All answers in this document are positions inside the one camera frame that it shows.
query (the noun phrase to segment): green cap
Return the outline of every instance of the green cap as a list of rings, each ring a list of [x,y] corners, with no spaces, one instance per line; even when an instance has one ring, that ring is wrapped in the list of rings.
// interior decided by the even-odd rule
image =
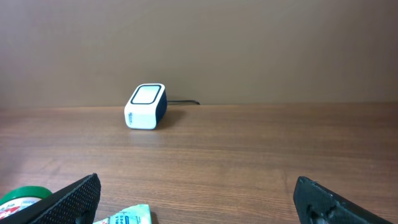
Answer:
[[[8,192],[1,200],[0,205],[9,202],[10,200],[21,198],[21,197],[37,197],[46,198],[51,195],[51,191],[45,187],[39,186],[25,186]]]

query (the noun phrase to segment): light blue packet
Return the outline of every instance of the light blue packet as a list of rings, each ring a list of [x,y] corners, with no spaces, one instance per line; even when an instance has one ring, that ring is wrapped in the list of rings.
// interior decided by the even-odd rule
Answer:
[[[94,224],[151,224],[149,205],[136,205]]]

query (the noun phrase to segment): power cord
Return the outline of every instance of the power cord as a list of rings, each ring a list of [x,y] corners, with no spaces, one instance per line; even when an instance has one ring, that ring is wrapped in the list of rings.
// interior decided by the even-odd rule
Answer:
[[[194,103],[200,105],[197,100],[167,100],[168,103]]]

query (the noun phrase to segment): textured black surface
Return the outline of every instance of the textured black surface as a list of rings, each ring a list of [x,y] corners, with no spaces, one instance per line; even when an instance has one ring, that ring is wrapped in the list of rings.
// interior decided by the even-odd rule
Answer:
[[[293,200],[301,224],[390,223],[306,177],[298,178]]]
[[[100,195],[100,180],[92,174],[6,217],[0,224],[92,224]]]

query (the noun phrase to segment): wood grain surface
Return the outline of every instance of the wood grain surface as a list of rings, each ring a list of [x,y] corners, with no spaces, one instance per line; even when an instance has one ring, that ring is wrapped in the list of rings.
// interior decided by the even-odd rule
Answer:
[[[154,223],[298,223],[305,175],[398,223],[398,104],[171,106],[153,131],[123,108],[0,111],[0,195],[96,172],[96,220],[138,204]]]

